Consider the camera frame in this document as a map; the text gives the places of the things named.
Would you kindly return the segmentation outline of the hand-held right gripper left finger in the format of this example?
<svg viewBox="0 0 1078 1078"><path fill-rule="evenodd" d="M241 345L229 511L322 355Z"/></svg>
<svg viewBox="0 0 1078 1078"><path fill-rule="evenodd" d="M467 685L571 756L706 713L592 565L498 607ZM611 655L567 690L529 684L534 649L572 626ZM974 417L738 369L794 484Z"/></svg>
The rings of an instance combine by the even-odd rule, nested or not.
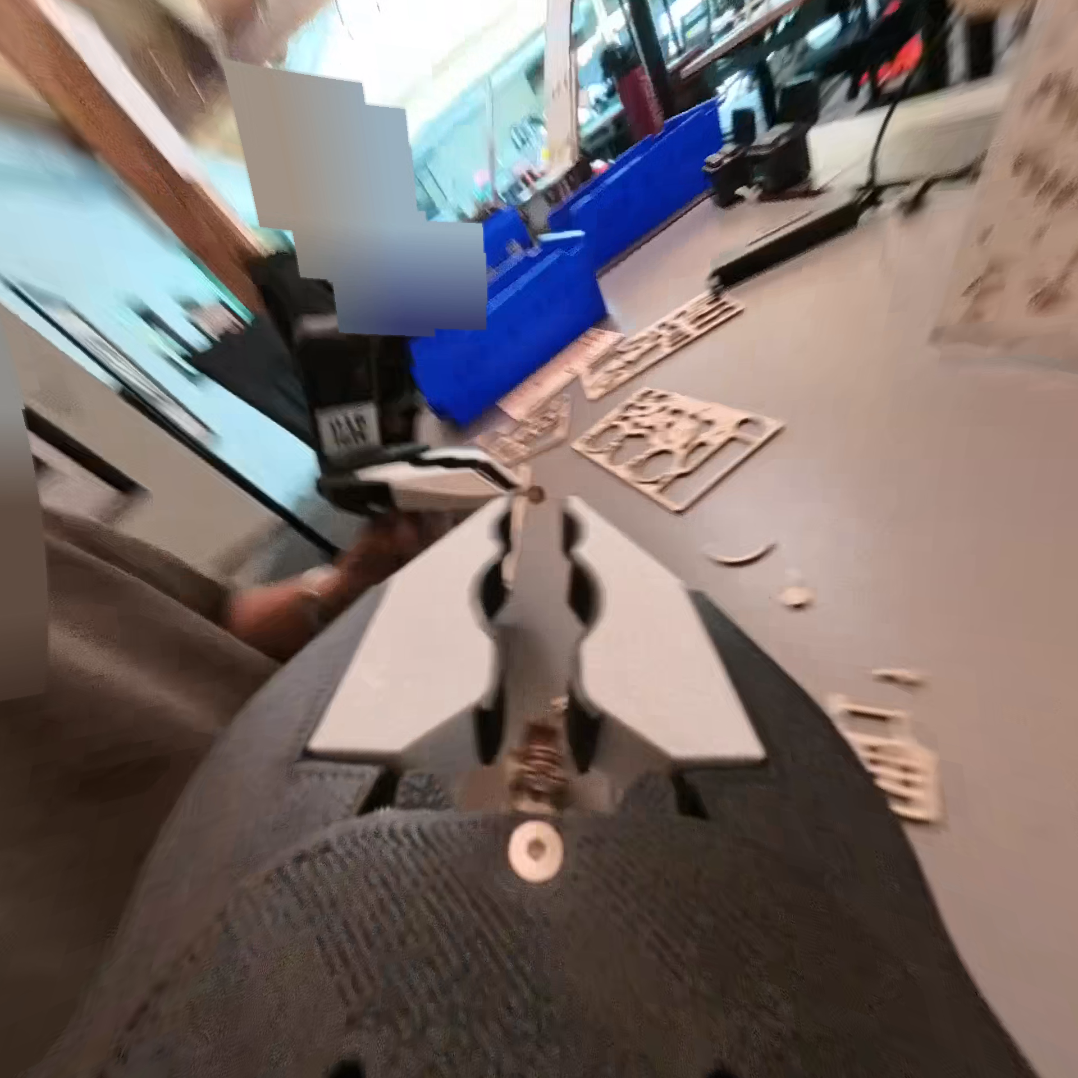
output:
<svg viewBox="0 0 1078 1078"><path fill-rule="evenodd" d="M310 756L388 766L481 766L505 736L494 621L515 498L483 506L387 582Z"/></svg>

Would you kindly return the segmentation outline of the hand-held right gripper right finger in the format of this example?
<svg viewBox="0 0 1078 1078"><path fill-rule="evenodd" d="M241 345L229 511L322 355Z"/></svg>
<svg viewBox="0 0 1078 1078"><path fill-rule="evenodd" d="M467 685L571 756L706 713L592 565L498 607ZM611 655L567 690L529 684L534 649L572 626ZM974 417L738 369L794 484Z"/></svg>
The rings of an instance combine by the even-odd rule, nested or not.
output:
<svg viewBox="0 0 1078 1078"><path fill-rule="evenodd" d="M581 774L756 765L763 742L685 582L578 497L563 502L580 624L565 720Z"/></svg>

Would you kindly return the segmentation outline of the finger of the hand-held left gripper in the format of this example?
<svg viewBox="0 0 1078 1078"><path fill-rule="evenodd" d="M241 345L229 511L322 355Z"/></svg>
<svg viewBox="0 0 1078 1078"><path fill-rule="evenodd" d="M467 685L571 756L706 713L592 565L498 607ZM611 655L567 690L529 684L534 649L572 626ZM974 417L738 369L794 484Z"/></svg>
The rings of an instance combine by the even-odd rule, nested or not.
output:
<svg viewBox="0 0 1078 1078"><path fill-rule="evenodd" d="M396 490L520 490L523 480L484 450L425 450L381 465L381 482Z"/></svg>
<svg viewBox="0 0 1078 1078"><path fill-rule="evenodd" d="M407 471L391 480L393 503L410 513L471 513L510 495L510 484L478 471Z"/></svg>

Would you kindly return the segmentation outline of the small wooden gear assembly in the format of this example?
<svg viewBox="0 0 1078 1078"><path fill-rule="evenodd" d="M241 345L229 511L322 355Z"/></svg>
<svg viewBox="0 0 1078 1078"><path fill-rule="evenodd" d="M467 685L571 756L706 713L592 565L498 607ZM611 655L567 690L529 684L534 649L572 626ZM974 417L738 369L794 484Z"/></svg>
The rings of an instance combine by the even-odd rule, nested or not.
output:
<svg viewBox="0 0 1078 1078"><path fill-rule="evenodd" d="M568 802L567 709L567 696L552 697L545 711L524 727L509 764L510 803L519 812L556 815Z"/></svg>

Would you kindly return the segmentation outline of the person's left forearm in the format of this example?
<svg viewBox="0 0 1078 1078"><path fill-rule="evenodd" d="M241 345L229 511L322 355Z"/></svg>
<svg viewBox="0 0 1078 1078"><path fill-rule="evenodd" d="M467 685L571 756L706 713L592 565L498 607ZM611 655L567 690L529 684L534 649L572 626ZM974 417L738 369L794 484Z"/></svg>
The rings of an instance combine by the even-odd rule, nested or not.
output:
<svg viewBox="0 0 1078 1078"><path fill-rule="evenodd" d="M235 593L227 604L225 627L237 640L278 663L291 660L322 631L313 632L299 577Z"/></svg>

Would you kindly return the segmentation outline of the person's left hand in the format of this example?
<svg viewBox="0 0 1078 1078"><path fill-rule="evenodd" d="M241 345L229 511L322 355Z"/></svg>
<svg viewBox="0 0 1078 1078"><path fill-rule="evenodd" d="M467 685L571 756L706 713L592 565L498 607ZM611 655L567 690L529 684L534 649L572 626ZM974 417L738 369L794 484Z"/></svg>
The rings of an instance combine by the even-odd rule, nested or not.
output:
<svg viewBox="0 0 1078 1078"><path fill-rule="evenodd" d="M341 611L378 586L421 553L424 519L418 514L391 513L371 519L353 547L332 565L322 588L327 609Z"/></svg>

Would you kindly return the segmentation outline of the wooden sheet with gears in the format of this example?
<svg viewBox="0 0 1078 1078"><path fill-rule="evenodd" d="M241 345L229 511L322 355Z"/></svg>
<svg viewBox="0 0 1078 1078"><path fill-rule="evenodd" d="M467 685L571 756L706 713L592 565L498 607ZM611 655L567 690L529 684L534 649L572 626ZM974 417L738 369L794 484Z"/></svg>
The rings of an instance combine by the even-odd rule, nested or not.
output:
<svg viewBox="0 0 1078 1078"><path fill-rule="evenodd" d="M496 462L515 469L564 444L571 424L572 399L562 391L538 403L511 428L478 436L474 444Z"/></svg>

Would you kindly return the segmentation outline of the pale wrist band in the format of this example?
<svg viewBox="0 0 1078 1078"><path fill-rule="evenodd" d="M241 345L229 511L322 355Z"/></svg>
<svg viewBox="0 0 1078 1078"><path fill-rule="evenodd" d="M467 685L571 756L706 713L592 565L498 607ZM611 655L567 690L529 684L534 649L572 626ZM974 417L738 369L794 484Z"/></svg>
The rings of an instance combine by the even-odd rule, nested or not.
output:
<svg viewBox="0 0 1078 1078"><path fill-rule="evenodd" d="M340 582L333 565L320 565L300 573L298 588L313 632L321 631L337 617L335 593Z"/></svg>

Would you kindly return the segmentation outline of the blue bin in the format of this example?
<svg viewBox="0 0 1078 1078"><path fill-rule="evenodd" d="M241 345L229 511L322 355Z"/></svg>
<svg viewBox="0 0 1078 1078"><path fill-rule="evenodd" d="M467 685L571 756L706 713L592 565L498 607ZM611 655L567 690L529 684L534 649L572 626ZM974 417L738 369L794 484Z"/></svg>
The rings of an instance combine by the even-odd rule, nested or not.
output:
<svg viewBox="0 0 1078 1078"><path fill-rule="evenodd" d="M412 338L411 371L424 402L465 427L607 316L586 233L529 233L519 209L482 223L486 326Z"/></svg>
<svg viewBox="0 0 1078 1078"><path fill-rule="evenodd" d="M552 209L551 233L582 232L596 268L620 259L710 191L707 158L723 147L716 97L672 118Z"/></svg>

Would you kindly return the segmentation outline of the wooden sheet with round holes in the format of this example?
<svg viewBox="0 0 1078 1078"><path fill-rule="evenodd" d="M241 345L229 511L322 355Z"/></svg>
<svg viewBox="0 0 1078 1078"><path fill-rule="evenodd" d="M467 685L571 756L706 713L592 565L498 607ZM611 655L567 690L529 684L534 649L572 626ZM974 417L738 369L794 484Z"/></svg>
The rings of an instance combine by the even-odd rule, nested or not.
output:
<svg viewBox="0 0 1078 1078"><path fill-rule="evenodd" d="M784 427L765 415L645 387L575 438L572 448L665 511L682 514Z"/></svg>

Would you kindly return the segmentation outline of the slotted wooden piece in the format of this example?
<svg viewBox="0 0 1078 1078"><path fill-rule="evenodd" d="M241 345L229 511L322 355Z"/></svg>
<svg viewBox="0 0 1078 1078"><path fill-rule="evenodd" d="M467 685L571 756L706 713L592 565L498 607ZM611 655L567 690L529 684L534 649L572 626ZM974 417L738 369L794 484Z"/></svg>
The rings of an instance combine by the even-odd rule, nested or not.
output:
<svg viewBox="0 0 1078 1078"><path fill-rule="evenodd" d="M825 709L896 816L916 825L941 823L939 757L916 737L906 711L841 694L828 696Z"/></svg>

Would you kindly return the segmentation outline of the person's brown garment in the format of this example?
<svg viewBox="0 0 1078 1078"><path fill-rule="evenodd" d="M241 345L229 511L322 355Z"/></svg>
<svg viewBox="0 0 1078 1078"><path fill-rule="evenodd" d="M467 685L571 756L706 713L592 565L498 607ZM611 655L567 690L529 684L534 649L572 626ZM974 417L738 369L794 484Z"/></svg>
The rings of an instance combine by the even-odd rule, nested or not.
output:
<svg viewBox="0 0 1078 1078"><path fill-rule="evenodd" d="M2 1076L61 1034L180 792L277 668L183 561L54 511L43 533L47 686L1 717Z"/></svg>

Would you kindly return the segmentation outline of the wooden beam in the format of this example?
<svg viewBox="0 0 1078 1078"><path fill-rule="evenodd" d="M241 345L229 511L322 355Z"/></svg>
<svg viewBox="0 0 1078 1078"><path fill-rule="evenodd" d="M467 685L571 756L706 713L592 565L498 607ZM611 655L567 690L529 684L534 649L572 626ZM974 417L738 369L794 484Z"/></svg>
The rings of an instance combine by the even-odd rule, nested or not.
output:
<svg viewBox="0 0 1078 1078"><path fill-rule="evenodd" d="M180 134L87 17L56 2L1 3L2 57L248 309L263 252Z"/></svg>

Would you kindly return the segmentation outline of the white column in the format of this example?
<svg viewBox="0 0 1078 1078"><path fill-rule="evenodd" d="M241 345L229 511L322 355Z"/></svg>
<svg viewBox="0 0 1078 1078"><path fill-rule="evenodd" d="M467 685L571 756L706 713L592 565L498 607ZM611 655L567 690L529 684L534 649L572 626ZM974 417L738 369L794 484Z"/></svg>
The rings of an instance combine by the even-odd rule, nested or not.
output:
<svg viewBox="0 0 1078 1078"><path fill-rule="evenodd" d="M580 153L579 80L573 45L573 1L545 2L545 147L550 169L570 169Z"/></svg>

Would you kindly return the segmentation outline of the dark red cylinder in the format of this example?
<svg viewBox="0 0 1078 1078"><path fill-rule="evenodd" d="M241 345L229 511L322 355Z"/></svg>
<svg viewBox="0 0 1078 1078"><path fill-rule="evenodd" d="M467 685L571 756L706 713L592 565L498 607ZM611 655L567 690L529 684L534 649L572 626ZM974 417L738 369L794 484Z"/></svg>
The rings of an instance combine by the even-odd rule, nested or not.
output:
<svg viewBox="0 0 1078 1078"><path fill-rule="evenodd" d="M630 63L622 68L616 77L616 93L633 143L661 134L665 122L664 113L641 63Z"/></svg>

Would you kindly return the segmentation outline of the black power adapter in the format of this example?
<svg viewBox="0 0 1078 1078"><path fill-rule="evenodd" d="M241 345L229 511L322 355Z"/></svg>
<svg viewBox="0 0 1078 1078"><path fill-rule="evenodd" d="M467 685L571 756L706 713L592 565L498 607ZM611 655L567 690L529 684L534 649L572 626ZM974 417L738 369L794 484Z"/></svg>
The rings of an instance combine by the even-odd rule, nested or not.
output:
<svg viewBox="0 0 1078 1078"><path fill-rule="evenodd" d="M846 194L731 249L711 262L707 288L723 292L852 232L868 206L868 195Z"/></svg>

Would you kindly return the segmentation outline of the black device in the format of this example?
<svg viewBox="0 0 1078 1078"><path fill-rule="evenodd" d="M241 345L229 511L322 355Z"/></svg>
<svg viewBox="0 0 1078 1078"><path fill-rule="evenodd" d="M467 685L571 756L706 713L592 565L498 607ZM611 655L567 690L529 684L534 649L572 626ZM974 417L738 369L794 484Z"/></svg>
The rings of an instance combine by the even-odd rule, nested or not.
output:
<svg viewBox="0 0 1078 1078"><path fill-rule="evenodd" d="M732 144L705 158L702 171L711 201L729 209L750 199L763 202L815 194L806 123L777 125L749 144Z"/></svg>

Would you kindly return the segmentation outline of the white box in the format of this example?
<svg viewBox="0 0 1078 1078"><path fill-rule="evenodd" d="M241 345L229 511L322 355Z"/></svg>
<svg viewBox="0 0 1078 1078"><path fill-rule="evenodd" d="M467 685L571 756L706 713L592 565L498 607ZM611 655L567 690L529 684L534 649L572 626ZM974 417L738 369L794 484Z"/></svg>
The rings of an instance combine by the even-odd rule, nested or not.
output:
<svg viewBox="0 0 1078 1078"><path fill-rule="evenodd" d="M959 169L989 150L1011 92L1010 77L995 77L916 97L895 111L876 158L881 183ZM837 118L812 128L814 180L857 186L868 178L885 108Z"/></svg>

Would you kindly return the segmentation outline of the instruction booklet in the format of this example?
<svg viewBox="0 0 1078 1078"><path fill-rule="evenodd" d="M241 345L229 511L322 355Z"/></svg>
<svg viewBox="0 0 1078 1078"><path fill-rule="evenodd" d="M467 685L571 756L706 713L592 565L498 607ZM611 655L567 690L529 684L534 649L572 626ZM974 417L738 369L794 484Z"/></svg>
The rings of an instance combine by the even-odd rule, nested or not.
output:
<svg viewBox="0 0 1078 1078"><path fill-rule="evenodd" d="M1035 9L931 338L1076 372L1076 2Z"/></svg>

